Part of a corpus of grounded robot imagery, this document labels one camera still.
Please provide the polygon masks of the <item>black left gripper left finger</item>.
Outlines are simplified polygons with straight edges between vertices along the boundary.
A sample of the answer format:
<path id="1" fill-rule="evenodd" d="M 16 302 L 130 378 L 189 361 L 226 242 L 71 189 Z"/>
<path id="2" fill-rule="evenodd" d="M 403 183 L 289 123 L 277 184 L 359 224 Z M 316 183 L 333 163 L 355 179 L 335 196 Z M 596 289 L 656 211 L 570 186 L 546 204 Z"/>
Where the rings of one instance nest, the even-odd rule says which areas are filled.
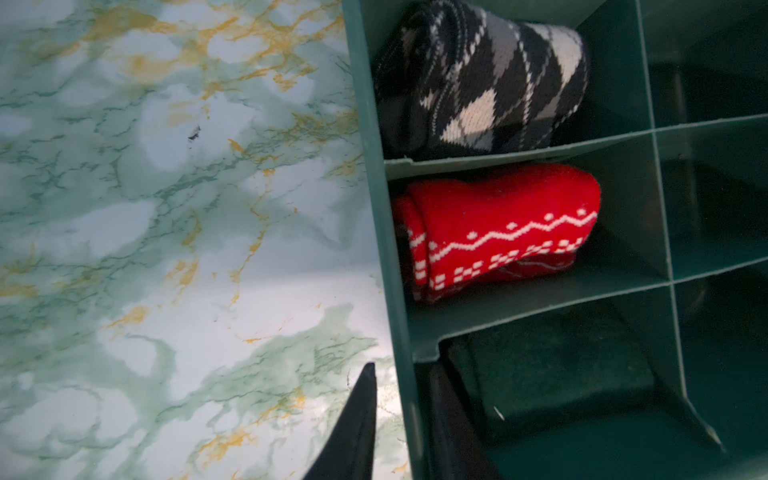
<path id="1" fill-rule="evenodd" d="M 367 363 L 304 480 L 371 480 L 377 419 L 375 364 Z"/>

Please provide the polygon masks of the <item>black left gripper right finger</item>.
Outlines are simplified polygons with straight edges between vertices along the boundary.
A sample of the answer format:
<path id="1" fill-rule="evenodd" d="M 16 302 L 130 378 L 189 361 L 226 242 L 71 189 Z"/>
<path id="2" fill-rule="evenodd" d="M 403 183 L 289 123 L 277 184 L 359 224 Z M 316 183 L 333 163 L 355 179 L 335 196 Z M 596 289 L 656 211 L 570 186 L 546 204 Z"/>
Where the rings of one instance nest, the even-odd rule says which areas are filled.
<path id="1" fill-rule="evenodd" d="M 441 364 L 429 371 L 433 479 L 500 479 Z"/>

